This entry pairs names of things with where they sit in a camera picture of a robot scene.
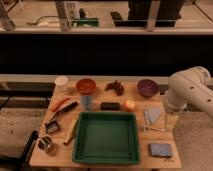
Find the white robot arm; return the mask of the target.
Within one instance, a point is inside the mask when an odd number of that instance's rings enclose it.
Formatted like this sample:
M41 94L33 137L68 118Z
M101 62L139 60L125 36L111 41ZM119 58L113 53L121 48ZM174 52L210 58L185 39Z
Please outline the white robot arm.
M213 120L213 90L207 87L210 80L210 72L202 66L176 72L168 78L168 89L162 97L167 131L173 131L178 114L187 108L188 103Z

